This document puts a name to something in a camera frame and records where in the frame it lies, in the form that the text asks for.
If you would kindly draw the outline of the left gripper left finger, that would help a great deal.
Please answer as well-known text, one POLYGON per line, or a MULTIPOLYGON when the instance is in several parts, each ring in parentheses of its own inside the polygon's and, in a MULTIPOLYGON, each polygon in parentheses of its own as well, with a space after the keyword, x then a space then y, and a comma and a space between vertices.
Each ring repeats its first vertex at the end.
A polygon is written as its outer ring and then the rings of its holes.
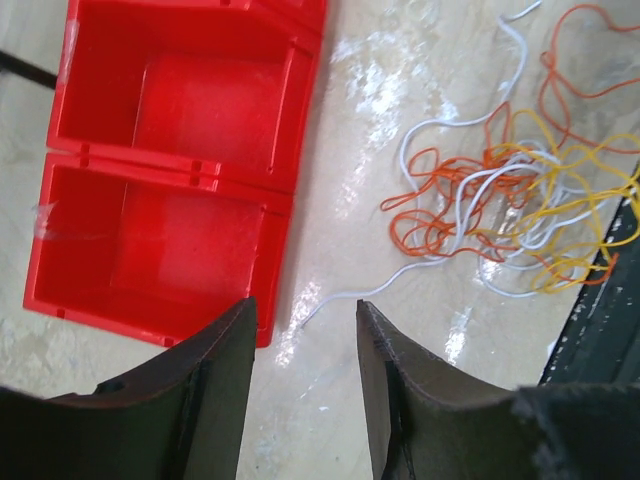
POLYGON ((91 394, 2 388, 2 478, 235 478, 256 336, 247 298, 91 394))

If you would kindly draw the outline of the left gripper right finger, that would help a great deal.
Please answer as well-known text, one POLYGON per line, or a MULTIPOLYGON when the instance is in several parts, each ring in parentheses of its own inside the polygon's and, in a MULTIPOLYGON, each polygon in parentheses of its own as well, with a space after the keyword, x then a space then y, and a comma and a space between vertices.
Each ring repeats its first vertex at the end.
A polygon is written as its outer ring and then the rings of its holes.
POLYGON ((356 323, 375 478, 638 477, 636 385, 507 390, 447 363, 368 301, 356 323))

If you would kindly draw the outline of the red three-compartment bin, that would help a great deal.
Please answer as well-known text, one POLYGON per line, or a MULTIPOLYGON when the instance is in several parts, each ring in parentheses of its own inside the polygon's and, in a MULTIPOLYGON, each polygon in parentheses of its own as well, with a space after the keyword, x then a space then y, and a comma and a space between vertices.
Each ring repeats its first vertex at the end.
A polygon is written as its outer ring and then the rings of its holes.
POLYGON ((271 343, 324 1, 72 1, 23 305, 173 346, 271 343))

